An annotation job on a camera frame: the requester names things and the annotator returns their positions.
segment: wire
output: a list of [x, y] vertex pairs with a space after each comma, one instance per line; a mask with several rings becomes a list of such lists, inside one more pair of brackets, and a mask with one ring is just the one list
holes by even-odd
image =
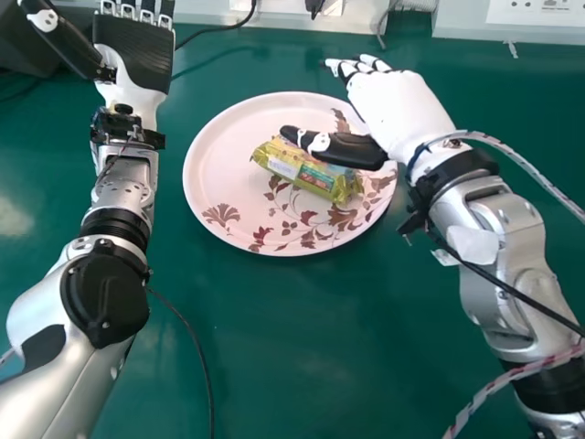
[[461, 256], [459, 256], [459, 253], [452, 246], [450, 246], [447, 243], [447, 241], [441, 235], [439, 235], [432, 227], [427, 227], [426, 232], [427, 232], [427, 235], [429, 236], [429, 238], [431, 238], [435, 244], [437, 244], [440, 248], [442, 248], [443, 250], [448, 252], [453, 258], [455, 258], [457, 261], [459, 261], [459, 263], [461, 265], [463, 265], [464, 267], [467, 267], [472, 272], [483, 277], [486, 281], [501, 288], [506, 293], [515, 297], [519, 301], [524, 302], [525, 304], [532, 306], [534, 309], [541, 312], [545, 316], [552, 318], [553, 320], [560, 323], [564, 327], [567, 327], [568, 329], [576, 332], [580, 336], [585, 337], [585, 329], [583, 329], [580, 325], [576, 324], [575, 322], [572, 322], [571, 320], [567, 319], [566, 317], [562, 316], [561, 314], [557, 313], [556, 311], [553, 311], [548, 306], [541, 304], [540, 302], [538, 302], [538, 300], [535, 300], [532, 297], [530, 297], [524, 293], [521, 293], [520, 291], [516, 290], [513, 286], [505, 283], [504, 281], [495, 277], [493, 274], [484, 270], [481, 266], [479, 266], [475, 263], [465, 261]]
[[384, 20], [390, 19], [390, 12], [392, 12], [394, 9], [396, 9], [396, 6], [398, 3], [399, 3], [399, 0], [391, 0], [390, 4], [386, 8], [384, 13], [380, 17], [380, 19], [378, 20], [378, 25], [376, 26], [376, 38], [378, 39], [378, 42], [380, 43], [382, 50], [386, 50], [386, 43], [382, 39], [382, 33], [383, 33], [382, 26], [384, 26]]
[[533, 363], [527, 363], [524, 366], [510, 369], [508, 372], [500, 375], [495, 380], [489, 382], [480, 391], [475, 393], [472, 401], [457, 414], [455, 423], [447, 429], [442, 439], [453, 439], [457, 437], [457, 435], [469, 421], [469, 418], [471, 418], [472, 415], [476, 413], [477, 410], [484, 404], [487, 397], [499, 392], [510, 382], [523, 380], [524, 378], [536, 375], [545, 369], [557, 368], [558, 366], [567, 364], [573, 359], [583, 357], [583, 354], [585, 354], [585, 344], [583, 344], [582, 340], [580, 340], [577, 345], [571, 349], [561, 352], [560, 354], [551, 355], [550, 357], [546, 357]]
[[426, 145], [436, 145], [437, 143], [445, 142], [447, 140], [476, 140], [478, 142], [482, 142], [483, 144], [490, 145], [501, 153], [504, 153], [510, 157], [514, 163], [526, 171], [551, 196], [556, 198], [557, 201], [565, 207], [565, 209], [567, 209], [575, 216], [575, 218], [581, 221], [581, 223], [585, 224], [585, 211], [583, 211], [583, 209], [580, 208], [577, 203], [567, 197], [558, 187], [553, 185], [548, 178], [543, 176], [534, 165], [532, 165], [528, 160], [526, 160], [523, 156], [514, 151], [510, 146], [506, 145], [501, 140], [480, 131], [461, 130], [444, 135], [438, 139], [434, 139]]
[[177, 51], [180, 48], [182, 48], [186, 43], [188, 43], [189, 41], [191, 41], [193, 38], [196, 38], [196, 37], [198, 37], [198, 36], [200, 36], [202, 34], [206, 34], [206, 33], [209, 33], [209, 32], [222, 32], [224, 30], [233, 30], [233, 29], [238, 29], [240, 27], [243, 27], [254, 16], [254, 13], [256, 12], [256, 4], [257, 3], [258, 3], [258, 0], [252, 0], [251, 10], [248, 13], [248, 15], [246, 16], [246, 18], [244, 18], [243, 20], [239, 21], [235, 25], [222, 26], [222, 27], [209, 27], [207, 29], [198, 30], [195, 34], [193, 34], [193, 35], [185, 38], [183, 41], [181, 41], [179, 44], [177, 44], [176, 47], [175, 47], [175, 51]]
[[10, 94], [4, 98], [0, 98], [0, 103], [12, 101], [13, 99], [19, 98], [20, 96], [25, 96], [29, 94], [32, 90], [38, 87], [41, 83], [41, 80], [33, 80], [32, 83], [28, 84], [24, 89], [19, 90], [13, 94]]
[[178, 312], [178, 310], [166, 299], [162, 294], [157, 293], [153, 290], [150, 286], [146, 286], [146, 290], [156, 297], [164, 306], [166, 306], [171, 312], [183, 322], [185, 325], [189, 336], [193, 340], [195, 347], [197, 349], [197, 354], [199, 355], [199, 360], [201, 361], [201, 367], [203, 368], [203, 375], [205, 377], [205, 384], [207, 387], [207, 401], [209, 404], [209, 439], [215, 439], [216, 437], [216, 407], [213, 399], [213, 390], [211, 388], [211, 378], [209, 377], [209, 368], [207, 367], [207, 361], [205, 359], [205, 354], [203, 352], [203, 348], [201, 346], [201, 340], [199, 340], [199, 336], [197, 332], [191, 327], [189, 322]]
[[128, 139], [126, 139], [126, 142], [124, 143], [124, 145], [122, 145], [122, 148], [120, 148], [120, 151], [118, 151], [118, 155], [115, 155], [113, 157], [112, 160], [110, 160], [106, 166], [103, 167], [103, 169], [101, 170], [100, 174], [98, 175], [98, 179], [95, 182], [95, 186], [98, 186], [101, 181], [108, 175], [110, 174], [110, 171], [112, 170], [113, 166], [116, 164], [116, 162], [118, 161], [118, 159], [120, 158], [120, 156], [122, 155], [122, 153], [124, 152], [124, 150], [126, 149], [126, 146], [128, 146], [128, 143], [130, 142], [130, 140], [132, 139], [132, 137], [128, 137]]

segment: wall socket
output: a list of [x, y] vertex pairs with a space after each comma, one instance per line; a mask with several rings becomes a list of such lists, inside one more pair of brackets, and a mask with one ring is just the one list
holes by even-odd
[[[325, 0], [321, 14], [324, 16], [341, 16], [345, 0]], [[250, 0], [229, 0], [232, 11], [250, 11]], [[258, 0], [259, 13], [268, 14], [304, 14], [310, 16], [304, 7], [304, 0]]]
[[490, 0], [485, 23], [585, 27], [585, 0]]

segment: yellow wrapper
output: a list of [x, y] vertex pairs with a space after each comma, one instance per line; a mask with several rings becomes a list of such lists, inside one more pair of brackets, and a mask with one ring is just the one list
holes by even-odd
[[336, 205], [345, 205], [352, 195], [363, 191], [354, 170], [320, 162], [279, 135], [257, 147], [252, 160]]

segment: white plate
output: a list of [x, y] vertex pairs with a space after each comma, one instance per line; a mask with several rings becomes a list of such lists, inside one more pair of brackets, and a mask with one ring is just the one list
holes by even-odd
[[364, 194], [340, 209], [250, 161], [283, 125], [338, 131], [334, 110], [352, 133], [367, 132], [348, 103], [302, 91], [258, 96], [216, 116], [191, 144], [183, 167], [183, 188], [197, 219], [223, 241], [270, 256], [324, 252], [369, 229], [394, 194], [395, 162], [377, 172], [359, 171]]

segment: green table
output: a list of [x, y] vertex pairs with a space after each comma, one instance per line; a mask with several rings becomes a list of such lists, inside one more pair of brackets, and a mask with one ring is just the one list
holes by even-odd
[[[179, 39], [192, 29], [180, 27]], [[243, 29], [205, 35], [176, 54], [175, 81], [159, 112], [168, 147], [149, 257], [154, 288], [202, 338], [219, 439], [439, 438], [501, 369], [461, 309], [457, 270], [435, 262], [424, 236], [409, 248], [394, 231], [405, 216], [403, 185], [372, 230], [312, 257], [262, 257], [207, 232], [184, 201], [181, 170], [193, 137], [218, 112], [273, 91], [343, 98], [318, 60], [381, 55], [421, 72], [459, 127], [505, 139], [585, 205], [585, 50], [518, 45], [520, 59], [513, 59], [498, 42], [431, 39], [428, 18], [418, 16], [395, 20], [388, 41], [382, 54], [373, 37]], [[79, 230], [95, 179], [88, 123], [100, 103], [91, 84], [60, 75], [0, 105], [2, 321]], [[585, 230], [498, 157], [508, 183], [543, 214], [549, 263], [584, 318]], [[364, 291], [365, 284], [372, 288]], [[0, 338], [0, 351], [7, 346]], [[508, 390], [462, 437], [527, 435]], [[197, 353], [157, 302], [94, 437], [207, 437]]]

